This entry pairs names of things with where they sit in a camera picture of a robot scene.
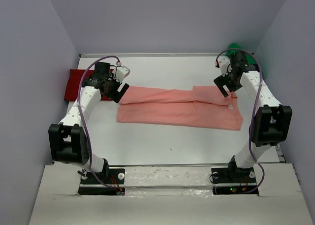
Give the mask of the pink t-shirt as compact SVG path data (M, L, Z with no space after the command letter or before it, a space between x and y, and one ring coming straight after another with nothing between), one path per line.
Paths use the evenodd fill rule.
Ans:
M243 117L236 94L224 97L215 86L130 87L120 100L117 121L239 131Z

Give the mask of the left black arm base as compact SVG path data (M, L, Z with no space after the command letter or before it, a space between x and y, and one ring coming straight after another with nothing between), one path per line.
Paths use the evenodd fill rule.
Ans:
M106 177L102 173L95 173L100 183L91 172L78 171L81 174L78 188L79 195L125 195L125 169L109 168Z

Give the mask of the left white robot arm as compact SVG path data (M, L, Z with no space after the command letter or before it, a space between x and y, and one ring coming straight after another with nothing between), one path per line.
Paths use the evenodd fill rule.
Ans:
M112 66L104 62L95 63L91 75L84 72L73 106L59 123L48 129L53 161L79 166L98 183L108 180L108 161L92 153L87 121L104 96L115 103L121 100L129 88L123 84L129 74L130 69L121 64Z

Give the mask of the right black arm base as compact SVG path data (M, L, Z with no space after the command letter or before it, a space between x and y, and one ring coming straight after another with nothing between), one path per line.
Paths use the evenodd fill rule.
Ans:
M228 167L215 167L211 169L209 180L213 185L213 195L258 195L253 168L232 171Z

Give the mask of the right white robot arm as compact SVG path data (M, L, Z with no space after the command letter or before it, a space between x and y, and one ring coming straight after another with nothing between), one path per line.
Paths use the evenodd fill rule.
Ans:
M249 63L250 54L245 50L232 49L227 59L216 59L221 75L214 80L224 97L244 88L254 100L248 143L234 155L228 167L212 169L214 184L233 184L248 179L255 181L253 167L271 147L286 140L292 117L292 108L280 103L263 80L262 69L257 61Z

